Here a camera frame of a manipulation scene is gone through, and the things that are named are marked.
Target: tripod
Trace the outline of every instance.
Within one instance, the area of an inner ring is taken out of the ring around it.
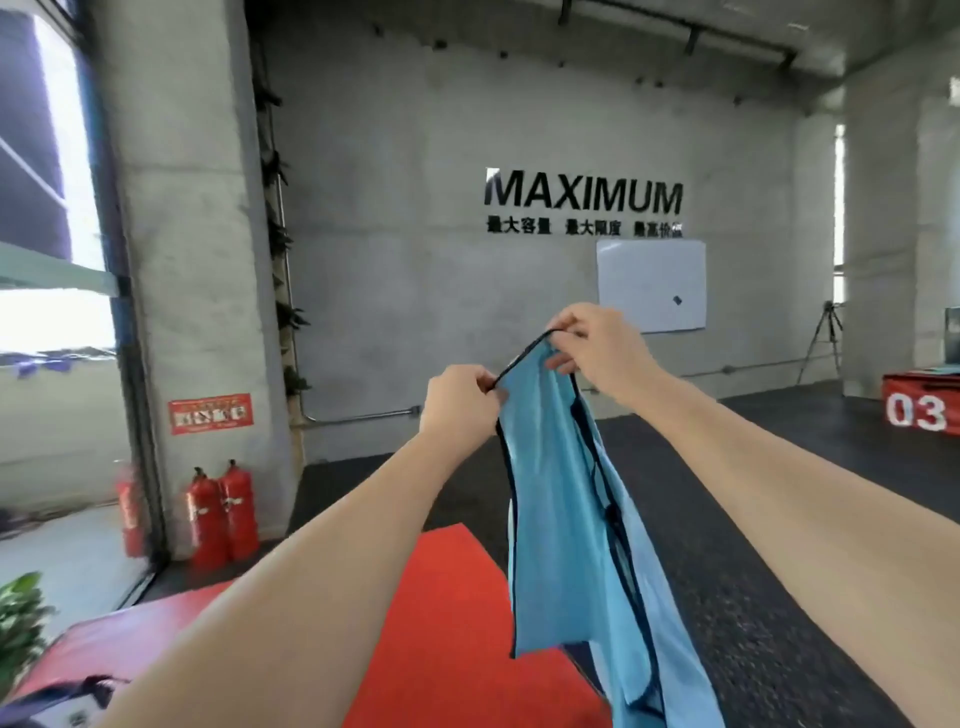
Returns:
[[[800,380],[804,378],[804,372],[806,371],[806,366],[810,363],[810,355],[813,354],[813,347],[817,344],[817,338],[820,336],[820,329],[824,326],[824,321],[827,322],[827,327],[830,333],[830,345],[833,346],[833,364],[837,368],[837,376],[840,376],[840,353],[837,351],[837,329],[843,330],[843,324],[840,323],[840,317],[837,316],[836,304],[833,301],[824,301],[824,312],[820,314],[820,321],[817,322],[817,328],[813,332],[813,338],[810,339],[810,346],[806,350],[806,356],[804,357],[804,364],[800,368],[800,373],[797,375],[797,385],[800,385]]]

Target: concrete wall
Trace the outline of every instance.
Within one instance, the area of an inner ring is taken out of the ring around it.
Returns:
[[[847,85],[848,338],[844,391],[943,362],[960,304],[960,35],[920,44]]]
[[[130,446],[116,361],[16,378],[0,367],[0,506],[23,510],[116,497]]]
[[[488,167],[682,182],[684,231],[708,246],[708,327],[651,336],[654,354],[718,396],[795,380],[830,290],[832,120],[438,52],[321,12],[281,18],[268,54],[293,289],[313,323],[298,338],[308,414],[410,406],[446,364],[499,370],[561,306],[596,299],[596,237],[564,235],[566,211],[552,215],[558,234],[487,233],[491,211],[509,213],[483,204]],[[818,359],[810,378],[831,370]],[[389,451],[415,428],[314,430],[307,457]]]
[[[191,549],[194,466],[253,474],[261,536],[296,496],[243,3],[100,0],[96,61],[118,157],[170,541]],[[249,393],[253,425],[174,436],[167,402]]]

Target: number 03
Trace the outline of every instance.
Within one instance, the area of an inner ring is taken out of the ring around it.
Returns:
[[[947,406],[939,397],[923,395],[917,400],[917,407],[923,412],[914,420],[913,400],[896,392],[887,398],[887,421],[897,427],[911,427],[916,422],[917,427],[931,432],[947,429],[947,417],[944,415]]]

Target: glass door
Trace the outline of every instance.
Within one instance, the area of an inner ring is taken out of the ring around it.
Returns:
[[[67,0],[0,0],[0,585],[48,638],[168,558],[116,182]]]

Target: concrete pillar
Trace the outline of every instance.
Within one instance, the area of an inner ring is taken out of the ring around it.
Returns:
[[[97,65],[117,154],[171,547],[194,466],[253,472],[261,537],[296,494],[240,0],[101,0]],[[250,393],[253,425],[173,435],[167,402]]]
[[[878,398],[884,374],[943,361],[944,308],[960,303],[952,47],[910,49],[847,85],[848,396]]]

